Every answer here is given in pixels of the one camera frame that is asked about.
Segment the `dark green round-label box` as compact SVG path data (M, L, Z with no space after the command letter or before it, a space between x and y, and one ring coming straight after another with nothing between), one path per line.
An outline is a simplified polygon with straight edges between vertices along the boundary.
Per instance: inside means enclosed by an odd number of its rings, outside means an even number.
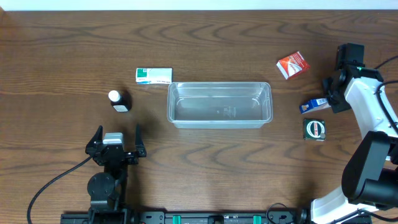
M326 127L324 120L304 119L303 139L313 141L324 141L326 139Z

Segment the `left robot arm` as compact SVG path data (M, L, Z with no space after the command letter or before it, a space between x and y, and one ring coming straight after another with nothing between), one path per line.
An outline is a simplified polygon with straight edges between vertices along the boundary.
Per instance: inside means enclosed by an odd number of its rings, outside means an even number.
M103 134L103 127L86 145L86 154L104 167L87 184L90 195L89 223L139 223L138 214L126 205L128 166L137 165L147 152L136 126L134 150L124 150L123 133Z

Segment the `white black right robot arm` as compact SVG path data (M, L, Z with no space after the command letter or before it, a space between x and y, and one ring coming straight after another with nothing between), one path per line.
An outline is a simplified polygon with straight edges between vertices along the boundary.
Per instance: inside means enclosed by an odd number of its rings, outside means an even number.
M330 98L350 106L362 141L347 163L341 185L311 202L312 223L344 223L356 217L376 217L378 210L397 207L397 116L387 99L387 82L378 70L346 65L327 80Z

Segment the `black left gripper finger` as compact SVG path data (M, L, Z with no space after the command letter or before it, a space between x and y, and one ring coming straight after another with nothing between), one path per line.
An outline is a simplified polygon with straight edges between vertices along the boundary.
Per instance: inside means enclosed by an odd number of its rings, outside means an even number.
M99 126L94 136L86 145L85 153L94 154L103 142L103 127Z
M135 145L135 149L136 149L136 153L137 153L138 157L146 157L147 156L146 147L144 145L144 142L143 142L142 136L141 136L141 129L138 124L136 125L136 130L135 130L134 145Z

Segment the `blue white medicine box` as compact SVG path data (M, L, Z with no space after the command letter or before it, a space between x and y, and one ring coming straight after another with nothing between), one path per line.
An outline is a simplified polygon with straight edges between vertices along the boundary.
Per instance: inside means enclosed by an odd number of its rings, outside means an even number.
M299 110L300 110L301 114L305 114L305 113L314 112L314 111L318 111L318 110L324 110L329 107L330 107L330 105L326 98L316 98L316 99L311 99L308 102L300 105Z

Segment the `red white medicine box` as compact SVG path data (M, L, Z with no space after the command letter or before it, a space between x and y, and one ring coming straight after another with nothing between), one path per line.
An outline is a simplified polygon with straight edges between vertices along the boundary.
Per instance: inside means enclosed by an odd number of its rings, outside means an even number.
M296 77L310 69L310 65L299 51L280 59L276 63L276 66L286 80Z

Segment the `white green toothpaste box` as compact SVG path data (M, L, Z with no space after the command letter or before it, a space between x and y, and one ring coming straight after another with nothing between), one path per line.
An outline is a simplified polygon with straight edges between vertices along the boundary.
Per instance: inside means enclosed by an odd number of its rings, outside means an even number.
M172 68L137 68L137 84L170 84L172 82Z

